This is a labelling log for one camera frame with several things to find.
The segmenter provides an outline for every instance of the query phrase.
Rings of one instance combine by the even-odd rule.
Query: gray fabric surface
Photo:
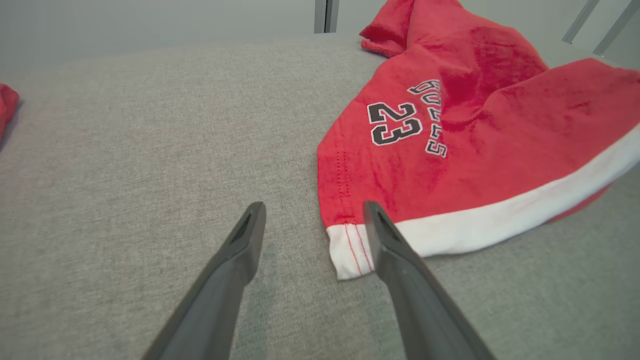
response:
[[[382,61],[324,35],[0,74],[22,95],[0,144],[0,358],[138,358],[263,200],[232,358],[402,359],[384,284],[335,280],[316,189],[317,144]],[[427,263],[500,359],[633,358],[639,183]]]

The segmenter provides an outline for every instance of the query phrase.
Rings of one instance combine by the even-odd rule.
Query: red fabric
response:
[[[13,91],[9,86],[0,84],[0,136],[4,131],[4,127],[9,123],[18,105],[18,93]]]
[[[326,227],[362,224],[366,200],[395,222],[504,201],[575,172],[640,120],[640,73],[594,59],[548,69],[517,31],[455,0],[389,0],[361,35],[389,60],[318,146]],[[441,89],[408,91],[428,80]],[[415,113],[370,119],[368,106],[381,102]],[[376,145],[380,125],[383,139],[422,130]],[[439,154],[426,151],[432,137]]]

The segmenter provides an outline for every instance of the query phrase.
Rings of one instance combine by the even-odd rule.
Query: red garment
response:
[[[4,131],[4,127],[13,117],[15,107],[18,105],[18,99],[17,92],[5,84],[0,84],[0,136]]]
[[[549,69],[456,0],[389,0],[361,33],[389,59],[318,146],[339,279],[373,270],[362,203],[421,256],[493,245],[592,201],[640,160],[640,73]]]

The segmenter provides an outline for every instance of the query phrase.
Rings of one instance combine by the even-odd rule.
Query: crumpled red cloth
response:
[[[11,121],[15,107],[18,105],[20,96],[14,89],[0,84],[0,136],[4,131],[4,127]]]

